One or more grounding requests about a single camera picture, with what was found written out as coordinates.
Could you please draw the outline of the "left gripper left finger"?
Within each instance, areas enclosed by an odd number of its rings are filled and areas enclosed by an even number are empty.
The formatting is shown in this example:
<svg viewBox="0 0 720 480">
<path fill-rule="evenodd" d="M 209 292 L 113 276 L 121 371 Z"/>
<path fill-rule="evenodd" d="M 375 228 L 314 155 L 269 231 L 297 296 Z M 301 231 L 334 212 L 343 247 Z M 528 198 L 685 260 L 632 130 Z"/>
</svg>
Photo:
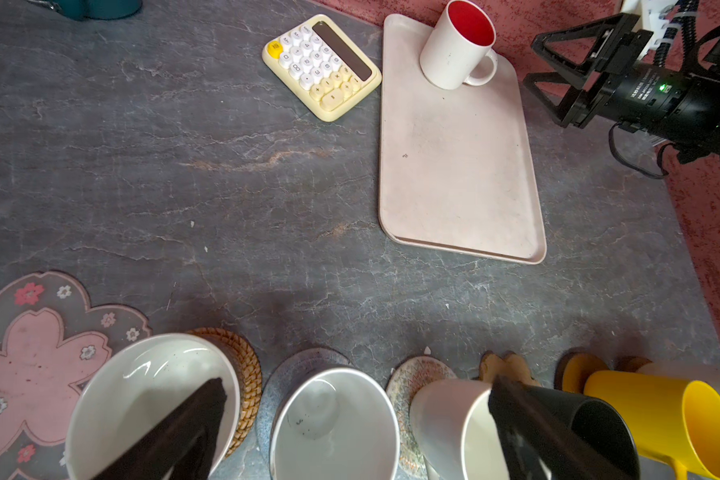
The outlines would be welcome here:
<svg viewBox="0 0 720 480">
<path fill-rule="evenodd" d="M 206 381 L 96 477 L 208 478 L 226 399 L 220 378 Z"/>
</svg>

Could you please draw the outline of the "paw shaped cork coaster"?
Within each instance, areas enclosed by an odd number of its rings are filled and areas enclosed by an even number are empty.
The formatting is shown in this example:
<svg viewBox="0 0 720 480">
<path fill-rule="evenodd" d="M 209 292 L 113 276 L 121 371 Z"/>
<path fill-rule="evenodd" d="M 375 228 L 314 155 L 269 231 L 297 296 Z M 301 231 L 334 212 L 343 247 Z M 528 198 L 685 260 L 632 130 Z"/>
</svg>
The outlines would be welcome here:
<svg viewBox="0 0 720 480">
<path fill-rule="evenodd" d="M 483 355 L 479 364 L 478 379 L 481 382 L 492 384 L 497 376 L 506 376 L 524 385 L 541 386 L 540 382 L 533 377 L 525 359 L 514 352 L 510 352 L 504 357 L 492 352 L 486 352 Z"/>
</svg>

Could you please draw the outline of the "white speckled mug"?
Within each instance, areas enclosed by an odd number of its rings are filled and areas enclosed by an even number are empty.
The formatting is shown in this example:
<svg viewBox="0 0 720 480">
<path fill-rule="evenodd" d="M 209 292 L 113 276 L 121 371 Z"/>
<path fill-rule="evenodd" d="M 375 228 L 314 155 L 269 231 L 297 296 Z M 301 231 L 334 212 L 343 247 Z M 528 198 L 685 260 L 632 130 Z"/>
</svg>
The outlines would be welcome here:
<svg viewBox="0 0 720 480">
<path fill-rule="evenodd" d="M 646 375 L 703 381 L 720 395 L 719 366 L 676 361 L 650 362 L 639 367 L 636 372 Z"/>
</svg>

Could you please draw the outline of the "dark brown glossy coaster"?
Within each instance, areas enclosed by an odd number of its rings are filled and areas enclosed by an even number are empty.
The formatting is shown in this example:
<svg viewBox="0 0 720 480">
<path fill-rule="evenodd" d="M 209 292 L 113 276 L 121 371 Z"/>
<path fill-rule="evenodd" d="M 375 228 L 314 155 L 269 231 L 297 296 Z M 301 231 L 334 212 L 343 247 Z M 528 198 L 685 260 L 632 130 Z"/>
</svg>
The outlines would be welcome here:
<svg viewBox="0 0 720 480">
<path fill-rule="evenodd" d="M 607 370 L 609 366 L 596 355 L 587 352 L 570 352 L 557 366 L 554 388 L 583 394 L 588 378 L 595 372 Z"/>
</svg>

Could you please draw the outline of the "pink flower coaster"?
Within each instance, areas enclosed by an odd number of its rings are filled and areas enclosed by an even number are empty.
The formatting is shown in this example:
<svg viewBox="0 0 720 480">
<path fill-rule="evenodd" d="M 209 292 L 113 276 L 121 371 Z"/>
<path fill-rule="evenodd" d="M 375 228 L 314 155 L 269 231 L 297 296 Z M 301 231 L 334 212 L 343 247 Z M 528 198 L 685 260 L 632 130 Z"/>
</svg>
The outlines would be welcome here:
<svg viewBox="0 0 720 480">
<path fill-rule="evenodd" d="M 58 272 L 0 291 L 0 479 L 65 479 L 65 441 L 87 383 L 118 352 L 151 336 L 123 304 L 95 306 Z"/>
</svg>

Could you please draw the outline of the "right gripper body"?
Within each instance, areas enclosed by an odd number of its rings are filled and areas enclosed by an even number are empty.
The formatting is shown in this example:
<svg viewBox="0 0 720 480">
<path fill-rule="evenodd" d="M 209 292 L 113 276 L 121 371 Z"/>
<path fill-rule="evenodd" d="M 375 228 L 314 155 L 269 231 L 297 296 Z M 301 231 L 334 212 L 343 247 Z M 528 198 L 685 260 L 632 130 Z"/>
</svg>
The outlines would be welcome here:
<svg viewBox="0 0 720 480">
<path fill-rule="evenodd" d="M 698 60 L 708 40 L 695 42 L 674 71 L 634 60 L 634 45 L 645 33 L 598 33 L 582 77 L 599 77 L 575 97 L 575 125 L 583 128 L 600 116 L 625 131 L 644 130 L 675 144 L 718 144 L 720 79 Z"/>
</svg>

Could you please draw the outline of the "lilac mug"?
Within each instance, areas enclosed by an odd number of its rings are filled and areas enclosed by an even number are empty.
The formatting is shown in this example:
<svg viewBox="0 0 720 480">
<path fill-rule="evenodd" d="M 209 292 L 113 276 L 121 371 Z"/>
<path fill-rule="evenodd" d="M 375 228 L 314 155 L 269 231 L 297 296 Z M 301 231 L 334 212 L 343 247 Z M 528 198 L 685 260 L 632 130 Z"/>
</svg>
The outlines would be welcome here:
<svg viewBox="0 0 720 480">
<path fill-rule="evenodd" d="M 237 429 L 241 386 L 227 354 L 200 336 L 161 334 L 125 348 L 94 375 L 71 416 L 65 458 L 71 479 L 92 479 L 208 380 L 227 395 L 211 469 Z"/>
</svg>

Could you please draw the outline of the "grey knitted coaster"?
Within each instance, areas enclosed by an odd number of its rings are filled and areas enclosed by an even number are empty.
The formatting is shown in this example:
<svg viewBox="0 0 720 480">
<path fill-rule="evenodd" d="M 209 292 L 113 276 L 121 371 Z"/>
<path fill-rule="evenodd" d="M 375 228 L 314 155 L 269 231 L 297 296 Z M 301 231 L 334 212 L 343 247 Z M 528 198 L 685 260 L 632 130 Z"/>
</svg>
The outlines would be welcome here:
<svg viewBox="0 0 720 480">
<path fill-rule="evenodd" d="M 264 386 L 255 423 L 259 450 L 265 459 L 269 457 L 277 416 L 290 395 L 314 374 L 351 365 L 350 360 L 336 350 L 314 347 L 288 357 L 274 370 Z"/>
</svg>

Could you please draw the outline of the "blue mug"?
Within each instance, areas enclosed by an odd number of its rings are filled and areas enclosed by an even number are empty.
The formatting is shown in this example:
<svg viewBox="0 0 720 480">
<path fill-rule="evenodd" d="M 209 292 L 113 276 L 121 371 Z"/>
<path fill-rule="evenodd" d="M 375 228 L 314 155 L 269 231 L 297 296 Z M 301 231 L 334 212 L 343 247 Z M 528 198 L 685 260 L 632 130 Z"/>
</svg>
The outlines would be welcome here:
<svg viewBox="0 0 720 480">
<path fill-rule="evenodd" d="M 273 479 L 393 479 L 400 432 L 391 401 L 366 373 L 333 366 L 289 393 L 269 444 Z"/>
</svg>

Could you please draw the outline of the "red inside mug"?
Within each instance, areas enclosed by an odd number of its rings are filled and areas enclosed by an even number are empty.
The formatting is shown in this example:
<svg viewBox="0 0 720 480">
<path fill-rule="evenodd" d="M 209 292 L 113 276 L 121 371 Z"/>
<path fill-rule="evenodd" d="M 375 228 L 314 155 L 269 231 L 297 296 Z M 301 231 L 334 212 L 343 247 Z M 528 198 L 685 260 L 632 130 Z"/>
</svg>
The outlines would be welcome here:
<svg viewBox="0 0 720 480">
<path fill-rule="evenodd" d="M 493 50 L 496 28 L 471 1 L 449 1 L 419 57 L 421 71 L 434 86 L 455 90 L 462 84 L 483 86 L 496 75 Z"/>
</svg>

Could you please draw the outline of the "black mug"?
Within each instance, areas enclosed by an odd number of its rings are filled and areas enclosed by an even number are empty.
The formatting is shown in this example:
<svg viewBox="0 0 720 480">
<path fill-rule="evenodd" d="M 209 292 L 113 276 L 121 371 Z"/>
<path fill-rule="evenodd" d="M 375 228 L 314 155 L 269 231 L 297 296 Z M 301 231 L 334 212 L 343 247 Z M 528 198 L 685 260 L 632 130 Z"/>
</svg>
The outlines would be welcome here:
<svg viewBox="0 0 720 480">
<path fill-rule="evenodd" d="M 535 386 L 526 389 L 553 416 L 630 479 L 641 477 L 633 436 L 610 404 L 578 393 Z"/>
</svg>

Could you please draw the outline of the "multicolour woven coaster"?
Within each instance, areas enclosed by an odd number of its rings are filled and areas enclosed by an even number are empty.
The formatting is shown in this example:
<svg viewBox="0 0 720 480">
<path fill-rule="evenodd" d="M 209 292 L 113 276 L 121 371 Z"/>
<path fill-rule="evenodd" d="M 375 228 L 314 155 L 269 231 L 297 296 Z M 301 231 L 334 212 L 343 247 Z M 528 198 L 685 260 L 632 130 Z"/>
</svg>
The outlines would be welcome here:
<svg viewBox="0 0 720 480">
<path fill-rule="evenodd" d="M 392 373 L 386 387 L 399 426 L 399 466 L 412 479 L 428 479 L 426 461 L 414 438 L 410 407 L 416 393 L 424 386 L 443 379 L 456 379 L 454 371 L 442 361 L 428 355 L 415 356 L 401 363 Z"/>
</svg>

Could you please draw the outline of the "yellow mug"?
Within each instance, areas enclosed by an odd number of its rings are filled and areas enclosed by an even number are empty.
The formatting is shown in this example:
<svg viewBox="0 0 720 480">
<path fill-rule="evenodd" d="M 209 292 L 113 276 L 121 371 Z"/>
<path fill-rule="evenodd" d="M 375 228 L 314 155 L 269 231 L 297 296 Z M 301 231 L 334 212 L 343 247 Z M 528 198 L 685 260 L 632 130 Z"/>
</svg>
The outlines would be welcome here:
<svg viewBox="0 0 720 480">
<path fill-rule="evenodd" d="M 638 453 L 689 474 L 720 479 L 720 395 L 698 380 L 602 370 L 584 387 L 622 416 Z"/>
</svg>

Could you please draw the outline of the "woven rattan coaster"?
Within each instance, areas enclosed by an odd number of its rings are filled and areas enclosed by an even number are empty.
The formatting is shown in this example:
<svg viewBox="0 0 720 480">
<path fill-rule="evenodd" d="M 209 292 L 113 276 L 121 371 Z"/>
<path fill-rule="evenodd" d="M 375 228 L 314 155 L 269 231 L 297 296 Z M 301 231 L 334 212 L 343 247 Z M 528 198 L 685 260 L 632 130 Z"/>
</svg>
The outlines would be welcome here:
<svg viewBox="0 0 720 480">
<path fill-rule="evenodd" d="M 241 335 L 217 327 L 201 327 L 188 331 L 214 343 L 229 358 L 241 389 L 239 421 L 224 459 L 242 445 L 254 427 L 262 398 L 262 370 L 256 352 Z"/>
</svg>

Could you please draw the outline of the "brown round coaster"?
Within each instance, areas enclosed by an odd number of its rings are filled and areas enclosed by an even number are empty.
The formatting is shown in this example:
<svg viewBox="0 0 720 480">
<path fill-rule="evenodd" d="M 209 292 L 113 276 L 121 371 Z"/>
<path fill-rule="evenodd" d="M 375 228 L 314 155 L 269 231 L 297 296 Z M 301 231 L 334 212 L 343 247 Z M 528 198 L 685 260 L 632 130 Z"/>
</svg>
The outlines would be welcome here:
<svg viewBox="0 0 720 480">
<path fill-rule="evenodd" d="M 641 356 L 625 356 L 616 361 L 615 369 L 622 372 L 637 372 L 645 365 L 651 364 L 652 361 Z"/>
</svg>

